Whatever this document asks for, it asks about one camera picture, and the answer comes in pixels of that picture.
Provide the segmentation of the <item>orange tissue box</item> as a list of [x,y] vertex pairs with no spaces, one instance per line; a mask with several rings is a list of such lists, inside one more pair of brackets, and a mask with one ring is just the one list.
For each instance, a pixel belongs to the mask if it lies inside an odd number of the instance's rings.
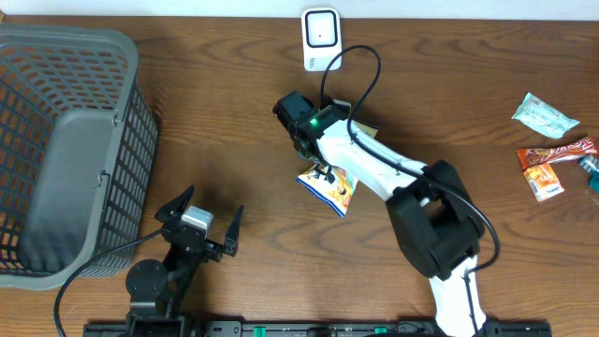
[[539,202],[553,198],[564,191],[558,176],[549,163],[526,168],[523,171],[523,176]]

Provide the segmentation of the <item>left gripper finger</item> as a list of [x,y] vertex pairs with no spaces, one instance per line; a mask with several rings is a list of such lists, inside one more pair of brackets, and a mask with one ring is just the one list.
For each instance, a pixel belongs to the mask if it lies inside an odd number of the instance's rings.
[[223,248],[224,255],[235,256],[238,253],[242,213],[243,206],[240,206],[226,232]]
[[180,219],[194,194],[194,190],[195,187],[190,185],[176,198],[160,207],[155,214],[155,219],[161,223]]

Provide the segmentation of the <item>white barcode scanner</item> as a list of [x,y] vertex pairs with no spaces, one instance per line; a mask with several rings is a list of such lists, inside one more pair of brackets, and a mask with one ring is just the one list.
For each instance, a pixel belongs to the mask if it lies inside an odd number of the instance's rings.
[[341,17],[332,7],[315,7],[301,15],[303,65],[309,72],[336,70],[342,57],[333,61],[343,50]]

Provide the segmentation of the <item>teal mouthwash bottle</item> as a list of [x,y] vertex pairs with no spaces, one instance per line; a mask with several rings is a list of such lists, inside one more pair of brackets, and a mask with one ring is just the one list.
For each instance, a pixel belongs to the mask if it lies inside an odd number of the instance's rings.
[[599,193],[599,167],[598,158],[592,155],[586,155],[579,161],[579,165],[590,175],[589,186]]

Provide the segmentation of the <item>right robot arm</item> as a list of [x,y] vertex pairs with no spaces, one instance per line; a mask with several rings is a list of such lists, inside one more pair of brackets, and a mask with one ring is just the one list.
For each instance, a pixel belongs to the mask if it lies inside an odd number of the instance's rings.
[[476,336],[487,317],[475,283],[483,215],[457,171],[429,166],[389,149],[366,133],[344,104],[318,108],[293,91],[273,107],[300,156],[346,171],[386,205],[397,243],[428,278],[435,321],[447,336]]

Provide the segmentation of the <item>red orange chocolate bar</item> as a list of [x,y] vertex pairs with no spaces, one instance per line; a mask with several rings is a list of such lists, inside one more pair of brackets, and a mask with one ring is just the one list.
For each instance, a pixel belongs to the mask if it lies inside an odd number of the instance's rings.
[[591,136],[556,148],[521,148],[516,150],[523,169],[545,163],[557,163],[598,154],[598,148]]

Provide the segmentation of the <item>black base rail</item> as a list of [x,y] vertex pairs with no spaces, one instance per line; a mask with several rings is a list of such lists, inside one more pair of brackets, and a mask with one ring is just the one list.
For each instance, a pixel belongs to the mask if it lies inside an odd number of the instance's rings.
[[432,321],[398,323],[241,323],[239,321],[196,322],[189,327],[159,323],[141,330],[126,324],[87,324],[84,337],[110,336],[195,336],[195,337],[358,337],[358,336],[442,336]]

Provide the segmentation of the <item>grey plastic basket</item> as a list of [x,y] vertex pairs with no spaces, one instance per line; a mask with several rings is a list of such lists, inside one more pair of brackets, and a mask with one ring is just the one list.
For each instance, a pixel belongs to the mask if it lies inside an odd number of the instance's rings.
[[138,69],[118,31],[2,25],[2,286],[47,290],[131,262],[158,141]]

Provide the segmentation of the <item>light blue tissue pack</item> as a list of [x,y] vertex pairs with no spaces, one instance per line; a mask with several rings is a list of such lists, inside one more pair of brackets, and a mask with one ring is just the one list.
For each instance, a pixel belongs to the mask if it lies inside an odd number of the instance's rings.
[[567,117],[549,104],[528,93],[511,117],[550,139],[561,139],[579,121]]

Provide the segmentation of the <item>yellow snack bag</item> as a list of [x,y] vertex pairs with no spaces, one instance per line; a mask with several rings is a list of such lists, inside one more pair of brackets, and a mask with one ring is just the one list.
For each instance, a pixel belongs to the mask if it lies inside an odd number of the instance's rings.
[[347,171],[322,164],[314,164],[300,174],[296,182],[340,217],[345,216],[358,185],[358,179]]

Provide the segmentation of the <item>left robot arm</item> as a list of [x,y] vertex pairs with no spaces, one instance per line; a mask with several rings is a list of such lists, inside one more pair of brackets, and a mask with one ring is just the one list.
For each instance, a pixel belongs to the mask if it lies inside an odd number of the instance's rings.
[[163,260],[144,259],[129,270],[125,279],[130,295],[125,336],[203,334],[194,318],[180,313],[183,297],[202,264],[237,254],[243,208],[237,210],[225,241],[215,242],[208,238],[213,215],[189,204],[193,193],[194,187],[189,186],[155,214],[169,250]]

